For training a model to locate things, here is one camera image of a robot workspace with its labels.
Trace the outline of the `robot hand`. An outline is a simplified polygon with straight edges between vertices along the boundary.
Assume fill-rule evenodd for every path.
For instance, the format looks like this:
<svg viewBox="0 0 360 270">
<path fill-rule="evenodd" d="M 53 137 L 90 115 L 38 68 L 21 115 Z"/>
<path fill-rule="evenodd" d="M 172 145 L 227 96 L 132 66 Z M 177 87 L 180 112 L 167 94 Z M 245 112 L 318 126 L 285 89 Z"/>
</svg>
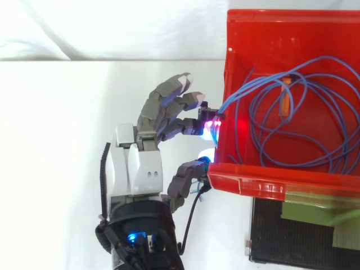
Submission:
<svg viewBox="0 0 360 270">
<path fill-rule="evenodd" d="M 201 92 L 189 92 L 190 73 L 175 75 L 150 92 L 137 125 L 119 124 L 100 161 L 101 215 L 107 222 L 115 208 L 137 200 L 161 200 L 174 212 L 190 193 L 192 180 L 204 181 L 211 154 L 180 166 L 165 195 L 159 144 L 177 134 L 202 136 L 215 127 L 216 109 Z"/>
</svg>

